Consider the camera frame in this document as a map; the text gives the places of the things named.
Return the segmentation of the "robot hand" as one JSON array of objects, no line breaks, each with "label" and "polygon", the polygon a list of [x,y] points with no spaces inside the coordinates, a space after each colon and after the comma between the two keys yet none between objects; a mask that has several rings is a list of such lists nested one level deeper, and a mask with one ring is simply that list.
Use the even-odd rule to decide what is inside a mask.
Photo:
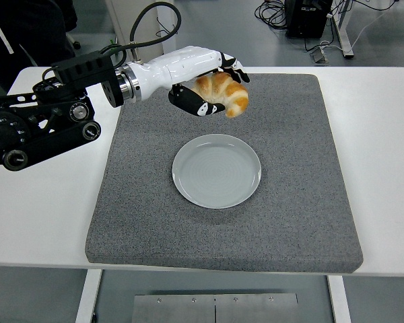
[{"label": "robot hand", "polygon": [[188,46],[144,64],[129,63],[123,69],[129,97],[148,99],[157,89],[169,91],[170,103],[194,116],[225,112],[241,115],[248,106],[249,82],[242,64],[222,52]]}]

